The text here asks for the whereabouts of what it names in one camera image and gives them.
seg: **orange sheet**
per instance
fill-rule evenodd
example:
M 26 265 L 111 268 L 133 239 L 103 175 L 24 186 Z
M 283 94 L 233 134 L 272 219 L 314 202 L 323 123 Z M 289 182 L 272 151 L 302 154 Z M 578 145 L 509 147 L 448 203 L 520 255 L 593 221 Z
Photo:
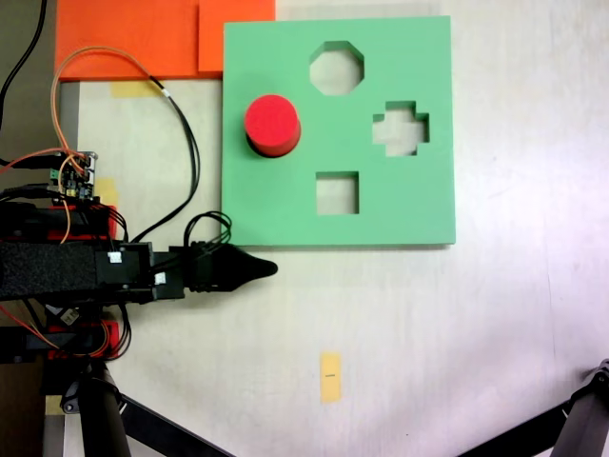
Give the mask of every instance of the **orange sheet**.
M 161 79 L 218 78 L 224 23 L 274 17 L 274 0 L 57 0 L 55 67 L 75 50 L 104 45 L 130 52 Z M 95 53 L 75 60 L 61 79 L 142 77 L 125 59 Z
M 201 0 L 199 72 L 202 77 L 222 77 L 226 22 L 274 20 L 275 0 Z

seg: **black wire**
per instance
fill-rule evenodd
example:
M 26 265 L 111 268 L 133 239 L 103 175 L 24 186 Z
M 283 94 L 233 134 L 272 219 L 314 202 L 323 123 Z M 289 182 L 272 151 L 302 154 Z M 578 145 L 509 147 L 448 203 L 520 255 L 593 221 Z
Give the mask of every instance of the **black wire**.
M 127 307 L 125 306 L 125 304 L 120 304 L 118 307 L 121 310 L 121 314 L 123 315 L 123 334 L 121 335 L 121 339 L 119 340 L 118 345 L 115 349 L 117 355 L 114 357 L 107 358 L 107 361 L 120 359 L 127 353 L 129 347 L 131 346 L 132 332 L 131 323 L 129 322 L 129 317 L 127 313 Z
M 150 76 L 150 80 L 155 85 L 157 85 L 160 90 L 165 89 L 165 87 L 161 84 L 161 82 L 159 82 L 159 80 L 156 79 L 154 76 Z M 182 112 L 182 110 L 180 109 L 178 104 L 170 96 L 167 97 L 167 100 L 173 106 L 176 113 L 178 114 L 178 117 L 180 118 L 180 122 L 182 123 L 182 128 L 184 129 L 184 134 L 187 138 L 188 153 L 189 153 L 189 157 L 190 157 L 190 190 L 188 192 L 188 197 L 186 198 L 184 203 L 182 203 L 178 208 L 174 209 L 172 212 L 170 212 L 167 216 L 162 218 L 160 221 L 156 222 L 155 224 L 153 224 L 152 226 L 150 226 L 149 228 L 144 230 L 142 233 L 137 235 L 135 238 L 133 238 L 133 243 L 139 243 L 140 241 L 142 241 L 142 239 L 146 235 L 151 233 L 153 230 L 157 229 L 164 223 L 170 221 L 175 216 L 177 216 L 182 211 L 182 209 L 184 209 L 188 205 L 188 203 L 190 203 L 190 201 L 192 200 L 192 197 L 194 197 L 194 194 L 197 191 L 197 188 L 199 187 L 199 181 L 201 178 L 201 155 L 199 153 L 199 146 L 197 145 L 197 140 L 195 139 L 194 134 L 192 133 L 192 129 L 190 128 L 190 124 L 188 123 L 188 120 L 184 116 L 184 113 Z
M 22 302 L 28 309 L 29 315 L 31 316 L 31 319 L 34 321 L 34 324 L 36 325 L 38 330 L 40 330 L 40 331 L 44 330 L 45 326 L 43 326 L 42 322 L 40 322 L 40 318 L 38 317 L 38 314 L 36 314 L 36 311 L 34 310 L 34 307 L 31 305 L 29 300 L 27 298 L 24 298 L 24 299 L 22 299 Z
M 19 62 L 17 62 L 17 65 L 15 65 L 14 69 L 12 69 L 12 71 L 9 73 L 9 76 L 7 77 L 7 80 L 4 82 L 2 89 L 0 89 L 0 130 L 2 130 L 2 119 L 4 116 L 4 99 L 7 96 L 7 92 L 9 91 L 10 83 L 12 82 L 14 77 L 17 75 L 19 70 L 24 66 L 24 64 L 28 60 L 29 56 L 31 55 L 31 52 L 36 47 L 36 44 L 38 43 L 38 39 L 40 38 L 40 34 L 42 33 L 42 29 L 45 26 L 46 15 L 47 15 L 47 0 L 42 0 L 40 2 L 40 16 L 38 17 L 38 25 L 36 26 L 36 32 L 34 33 L 34 36 L 32 37 L 31 42 L 29 43 L 29 46 L 26 49 L 26 52 L 23 54 L 21 59 L 19 59 Z M 9 162 L 7 162 L 6 160 L 0 159 L 0 165 L 7 165 L 8 163 Z
M 218 221 L 222 226 L 224 226 L 225 229 L 221 230 L 220 234 L 213 237 L 211 240 L 205 243 L 197 244 L 196 247 L 190 247 L 190 235 L 197 223 L 204 217 Z M 185 262 L 194 262 L 202 257 L 211 255 L 216 250 L 227 244 L 230 241 L 231 236 L 232 220 L 226 214 L 220 211 L 208 211 L 203 214 L 199 214 L 188 222 L 187 227 L 184 230 L 184 251 L 181 252 L 177 257 L 156 264 L 150 269 L 150 271 L 153 273 L 168 271 L 170 269 L 182 266 Z

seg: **yellow tape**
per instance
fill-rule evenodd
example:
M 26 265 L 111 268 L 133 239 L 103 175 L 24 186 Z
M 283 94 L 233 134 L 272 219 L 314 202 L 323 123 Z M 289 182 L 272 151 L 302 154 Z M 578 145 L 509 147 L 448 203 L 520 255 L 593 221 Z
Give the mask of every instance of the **yellow tape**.
M 341 354 L 323 352 L 320 358 L 322 403 L 341 399 Z
M 118 207 L 118 190 L 112 178 L 95 178 L 95 195 L 104 205 Z
M 160 97 L 163 94 L 151 81 L 112 81 L 112 98 Z
M 61 395 L 47 395 L 45 397 L 45 414 L 47 416 L 61 416 L 64 411 L 59 404 L 61 403 Z

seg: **black tripod leg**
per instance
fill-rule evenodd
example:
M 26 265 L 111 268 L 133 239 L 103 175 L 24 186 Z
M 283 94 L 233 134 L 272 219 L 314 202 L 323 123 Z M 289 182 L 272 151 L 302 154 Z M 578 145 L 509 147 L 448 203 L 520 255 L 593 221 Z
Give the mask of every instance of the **black tripod leg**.
M 569 402 L 564 402 L 460 457 L 533 457 L 541 454 L 557 442 L 569 408 Z
M 592 390 L 571 408 L 551 457 L 600 457 L 608 431 L 609 409 Z
M 125 432 L 166 457 L 234 457 L 168 418 L 123 396 Z
M 84 380 L 78 392 L 78 406 L 87 457 L 131 457 L 111 385 Z

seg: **red cylindrical block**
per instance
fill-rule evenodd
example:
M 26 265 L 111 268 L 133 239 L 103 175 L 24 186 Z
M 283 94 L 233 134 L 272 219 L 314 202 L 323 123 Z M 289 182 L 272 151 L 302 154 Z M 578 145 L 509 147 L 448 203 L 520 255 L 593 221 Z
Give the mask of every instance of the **red cylindrical block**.
M 264 157 L 288 154 L 301 139 L 296 108 L 277 94 L 263 95 L 249 106 L 245 127 L 250 145 Z

